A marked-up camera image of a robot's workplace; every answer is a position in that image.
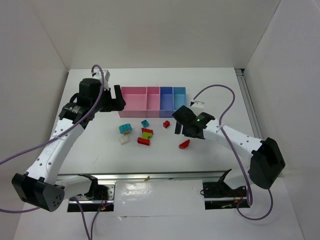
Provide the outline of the small red lego brick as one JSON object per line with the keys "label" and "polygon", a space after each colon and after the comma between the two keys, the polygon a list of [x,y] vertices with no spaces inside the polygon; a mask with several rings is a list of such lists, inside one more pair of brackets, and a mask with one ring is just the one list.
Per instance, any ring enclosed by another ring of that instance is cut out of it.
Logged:
{"label": "small red lego brick", "polygon": [[163,123],[163,127],[166,129],[170,126],[170,122],[168,120],[166,120],[164,123]]}

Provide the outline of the red sloped lego piece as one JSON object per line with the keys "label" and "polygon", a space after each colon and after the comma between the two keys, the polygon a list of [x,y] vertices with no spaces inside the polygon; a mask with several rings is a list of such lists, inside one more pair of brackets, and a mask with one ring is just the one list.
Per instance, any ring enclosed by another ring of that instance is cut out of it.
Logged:
{"label": "red sloped lego piece", "polygon": [[189,145],[190,145],[190,140],[188,139],[188,140],[182,142],[178,147],[179,147],[179,149],[186,149],[189,147]]}

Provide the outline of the teal rounded lego block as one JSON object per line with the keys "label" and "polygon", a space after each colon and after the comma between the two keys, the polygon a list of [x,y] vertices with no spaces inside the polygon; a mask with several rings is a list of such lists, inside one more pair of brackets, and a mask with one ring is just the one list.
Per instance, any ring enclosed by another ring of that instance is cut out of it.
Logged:
{"label": "teal rounded lego block", "polygon": [[132,132],[132,126],[131,126],[130,123],[126,123],[126,124],[120,125],[118,127],[118,129],[119,129],[120,134],[123,134],[123,135],[127,135],[127,134],[130,134]]}

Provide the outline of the red green lego assembly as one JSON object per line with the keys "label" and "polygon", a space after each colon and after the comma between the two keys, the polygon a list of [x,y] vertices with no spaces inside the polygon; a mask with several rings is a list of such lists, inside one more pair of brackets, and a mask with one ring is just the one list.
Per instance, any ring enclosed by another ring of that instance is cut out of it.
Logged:
{"label": "red green lego assembly", "polygon": [[141,137],[137,138],[137,143],[141,145],[149,146],[151,144],[151,138],[153,137],[154,131],[148,128],[141,129]]}

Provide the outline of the small teal lego brick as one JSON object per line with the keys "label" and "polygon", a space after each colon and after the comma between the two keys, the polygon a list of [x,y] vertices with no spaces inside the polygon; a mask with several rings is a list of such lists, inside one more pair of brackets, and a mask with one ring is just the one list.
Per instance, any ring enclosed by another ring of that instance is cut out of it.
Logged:
{"label": "small teal lego brick", "polygon": [[148,122],[147,120],[143,120],[143,121],[141,122],[141,125],[142,125],[143,128],[146,128],[146,127],[149,126],[149,122]]}

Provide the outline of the white lego brick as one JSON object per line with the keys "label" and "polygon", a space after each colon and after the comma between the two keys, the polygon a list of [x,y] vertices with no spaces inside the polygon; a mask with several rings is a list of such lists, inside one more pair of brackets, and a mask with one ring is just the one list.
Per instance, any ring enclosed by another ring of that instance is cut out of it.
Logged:
{"label": "white lego brick", "polygon": [[121,137],[119,138],[119,143],[120,143],[121,145],[127,144],[127,143],[129,143],[129,142],[130,142],[130,138],[129,138],[127,135],[121,136]]}

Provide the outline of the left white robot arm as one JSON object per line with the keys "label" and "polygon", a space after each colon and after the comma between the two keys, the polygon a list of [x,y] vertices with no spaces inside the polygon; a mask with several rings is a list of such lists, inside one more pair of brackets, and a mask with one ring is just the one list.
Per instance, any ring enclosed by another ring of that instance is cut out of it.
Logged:
{"label": "left white robot arm", "polygon": [[84,78],[79,83],[79,92],[62,108],[55,128],[57,136],[51,138],[35,162],[24,174],[16,173],[12,185],[19,198],[28,204],[55,211],[64,199],[84,195],[92,199],[108,189],[98,183],[92,175],[81,173],[75,177],[58,181],[58,173],[72,146],[84,132],[97,112],[122,111],[126,102],[121,87],[104,89],[101,81]]}

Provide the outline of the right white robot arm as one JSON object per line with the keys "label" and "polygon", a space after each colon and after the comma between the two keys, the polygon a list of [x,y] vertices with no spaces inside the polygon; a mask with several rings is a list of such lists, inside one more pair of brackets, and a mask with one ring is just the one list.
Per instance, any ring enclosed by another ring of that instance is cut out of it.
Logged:
{"label": "right white robot arm", "polygon": [[182,125],[184,136],[213,141],[237,153],[242,167],[228,170],[222,178],[222,182],[231,189],[255,184],[269,190],[286,166],[278,143],[270,137],[265,140],[251,137],[219,123],[208,113],[195,115],[184,105],[172,116]]}

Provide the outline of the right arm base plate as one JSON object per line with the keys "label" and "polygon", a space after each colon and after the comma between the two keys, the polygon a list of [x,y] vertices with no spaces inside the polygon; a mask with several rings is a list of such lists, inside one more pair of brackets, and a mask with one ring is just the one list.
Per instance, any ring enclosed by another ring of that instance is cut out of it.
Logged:
{"label": "right arm base plate", "polygon": [[250,208],[247,203],[247,188],[231,189],[224,182],[203,182],[200,194],[204,197],[205,210]]}

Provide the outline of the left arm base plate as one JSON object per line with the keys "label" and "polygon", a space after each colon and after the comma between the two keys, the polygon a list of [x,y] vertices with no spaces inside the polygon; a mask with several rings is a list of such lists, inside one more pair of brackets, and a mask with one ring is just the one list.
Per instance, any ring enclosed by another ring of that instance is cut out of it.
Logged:
{"label": "left arm base plate", "polygon": [[75,197],[79,201],[83,212],[97,212],[100,207],[103,207],[102,212],[114,211],[116,183],[112,181],[101,181],[99,184],[104,185],[107,190],[103,190],[92,199],[89,199],[84,195],[77,195]]}

